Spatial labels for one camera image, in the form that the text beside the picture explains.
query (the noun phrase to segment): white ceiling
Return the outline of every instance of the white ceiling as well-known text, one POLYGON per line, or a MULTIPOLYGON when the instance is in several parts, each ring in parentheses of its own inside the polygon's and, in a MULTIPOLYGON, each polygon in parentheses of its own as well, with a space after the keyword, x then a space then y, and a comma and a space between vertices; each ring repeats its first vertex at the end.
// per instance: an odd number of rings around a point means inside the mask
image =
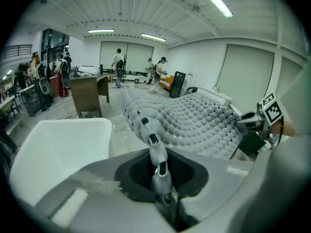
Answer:
POLYGON ((292 50, 304 43, 300 22, 281 0, 223 0, 232 18, 210 0, 39 1, 23 20, 32 31, 50 27, 79 39, 100 35, 90 29, 113 28, 114 35, 165 38, 169 47, 213 37, 260 39, 292 50))

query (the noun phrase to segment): white bin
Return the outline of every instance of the white bin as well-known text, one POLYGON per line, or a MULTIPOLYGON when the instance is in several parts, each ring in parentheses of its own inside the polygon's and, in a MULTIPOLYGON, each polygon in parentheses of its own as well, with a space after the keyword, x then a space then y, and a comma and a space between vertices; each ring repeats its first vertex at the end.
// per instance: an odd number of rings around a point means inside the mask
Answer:
POLYGON ((108 119, 46 120, 26 138, 14 161, 14 194, 35 206, 53 187, 84 166, 108 158, 108 119))

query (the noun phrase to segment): bubble textured sheet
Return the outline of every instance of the bubble textured sheet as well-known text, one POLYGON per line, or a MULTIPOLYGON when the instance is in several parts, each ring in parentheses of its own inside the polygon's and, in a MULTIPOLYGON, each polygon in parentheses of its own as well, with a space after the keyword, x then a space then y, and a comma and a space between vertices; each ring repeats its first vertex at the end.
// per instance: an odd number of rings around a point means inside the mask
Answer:
POLYGON ((135 135, 150 146, 150 132, 167 147, 230 159, 242 134, 232 109, 201 93, 160 99, 129 88, 121 92, 122 111, 135 135))

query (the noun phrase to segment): orange sofa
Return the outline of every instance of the orange sofa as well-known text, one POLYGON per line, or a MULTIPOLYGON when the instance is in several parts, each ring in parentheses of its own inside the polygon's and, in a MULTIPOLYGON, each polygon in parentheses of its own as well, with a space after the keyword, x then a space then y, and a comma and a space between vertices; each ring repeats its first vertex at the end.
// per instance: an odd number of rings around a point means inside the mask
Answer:
POLYGON ((173 80, 174 80, 174 76, 173 75, 171 75, 170 77, 161 78, 160 79, 160 85, 170 91, 171 88, 172 88, 173 80))

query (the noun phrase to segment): metal railing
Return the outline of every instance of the metal railing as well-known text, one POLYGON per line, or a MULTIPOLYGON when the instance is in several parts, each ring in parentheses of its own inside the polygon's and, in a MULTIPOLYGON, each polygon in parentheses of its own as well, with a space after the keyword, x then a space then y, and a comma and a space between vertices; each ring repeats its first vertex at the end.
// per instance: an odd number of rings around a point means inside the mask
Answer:
POLYGON ((31 54, 32 45, 14 45, 3 48, 3 58, 11 58, 15 56, 31 54))

